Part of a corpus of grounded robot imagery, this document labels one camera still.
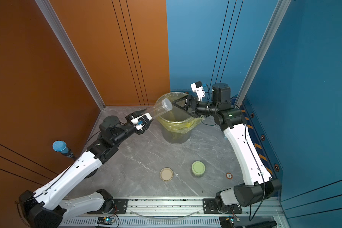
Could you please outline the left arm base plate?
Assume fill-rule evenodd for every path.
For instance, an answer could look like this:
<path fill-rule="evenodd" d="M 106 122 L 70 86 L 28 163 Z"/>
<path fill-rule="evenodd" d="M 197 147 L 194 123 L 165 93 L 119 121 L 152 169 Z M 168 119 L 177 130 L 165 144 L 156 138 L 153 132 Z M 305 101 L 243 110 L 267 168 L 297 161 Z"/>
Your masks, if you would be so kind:
<path fill-rule="evenodd" d="M 124 215 L 128 207 L 128 199 L 113 199 L 111 214 Z"/>

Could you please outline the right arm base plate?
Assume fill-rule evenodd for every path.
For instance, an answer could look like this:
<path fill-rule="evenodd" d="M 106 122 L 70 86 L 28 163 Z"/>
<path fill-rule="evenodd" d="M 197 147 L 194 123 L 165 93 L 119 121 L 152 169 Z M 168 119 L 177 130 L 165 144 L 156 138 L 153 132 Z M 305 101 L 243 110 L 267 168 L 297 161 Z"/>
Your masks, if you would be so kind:
<path fill-rule="evenodd" d="M 242 214 L 239 204 L 225 205 L 219 198 L 203 199 L 203 210 L 205 214 Z"/>

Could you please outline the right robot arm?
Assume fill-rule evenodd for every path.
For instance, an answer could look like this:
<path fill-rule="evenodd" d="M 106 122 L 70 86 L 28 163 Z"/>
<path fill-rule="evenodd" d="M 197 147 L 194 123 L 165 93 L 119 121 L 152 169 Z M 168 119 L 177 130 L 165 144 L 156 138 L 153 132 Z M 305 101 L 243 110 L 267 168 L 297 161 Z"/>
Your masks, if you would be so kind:
<path fill-rule="evenodd" d="M 232 103 L 230 87 L 225 83 L 214 84 L 210 101 L 202 100 L 205 91 L 200 81 L 191 87 L 195 97 L 184 95 L 172 104 L 194 118 L 212 116 L 230 142 L 243 175 L 242 184 L 216 194 L 216 209 L 228 213 L 235 205 L 247 207 L 274 196 L 281 190 L 281 182 L 272 177 L 259 157 L 247 120 L 242 110 Z"/>

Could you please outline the tall jar with clear lid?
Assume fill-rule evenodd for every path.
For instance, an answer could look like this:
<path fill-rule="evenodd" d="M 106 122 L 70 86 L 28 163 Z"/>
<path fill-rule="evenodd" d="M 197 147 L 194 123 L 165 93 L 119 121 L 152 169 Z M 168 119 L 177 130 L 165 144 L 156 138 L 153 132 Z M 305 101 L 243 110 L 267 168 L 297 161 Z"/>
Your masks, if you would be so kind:
<path fill-rule="evenodd" d="M 167 98 L 163 99 L 162 101 L 158 102 L 154 106 L 148 109 L 147 113 L 150 114 L 151 118 L 157 118 L 173 109 L 173 105 L 171 101 Z"/>

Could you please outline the cream jar lid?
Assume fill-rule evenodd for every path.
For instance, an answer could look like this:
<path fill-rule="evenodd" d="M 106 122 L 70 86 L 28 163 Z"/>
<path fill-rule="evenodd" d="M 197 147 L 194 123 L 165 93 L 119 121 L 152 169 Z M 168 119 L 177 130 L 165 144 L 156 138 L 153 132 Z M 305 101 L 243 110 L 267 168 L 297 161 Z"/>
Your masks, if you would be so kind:
<path fill-rule="evenodd" d="M 160 179 L 162 181 L 168 182 L 173 179 L 174 172 L 171 168 L 165 167 L 160 171 Z"/>

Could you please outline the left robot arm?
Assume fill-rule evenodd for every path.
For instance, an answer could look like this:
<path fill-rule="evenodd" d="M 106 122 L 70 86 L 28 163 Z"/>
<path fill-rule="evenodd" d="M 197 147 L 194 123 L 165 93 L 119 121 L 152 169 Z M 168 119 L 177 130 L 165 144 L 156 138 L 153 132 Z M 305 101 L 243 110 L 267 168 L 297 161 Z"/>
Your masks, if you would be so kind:
<path fill-rule="evenodd" d="M 121 123 L 117 116 L 106 117 L 99 126 L 98 138 L 72 165 L 43 187 L 20 195 L 18 210 L 22 211 L 28 225 L 57 228 L 61 222 L 88 212 L 114 212 L 113 197 L 104 189 L 75 199 L 64 198 L 110 160 L 122 142 L 133 134 L 143 134 L 155 117 L 156 112 L 151 108 L 129 114 L 126 123 Z"/>

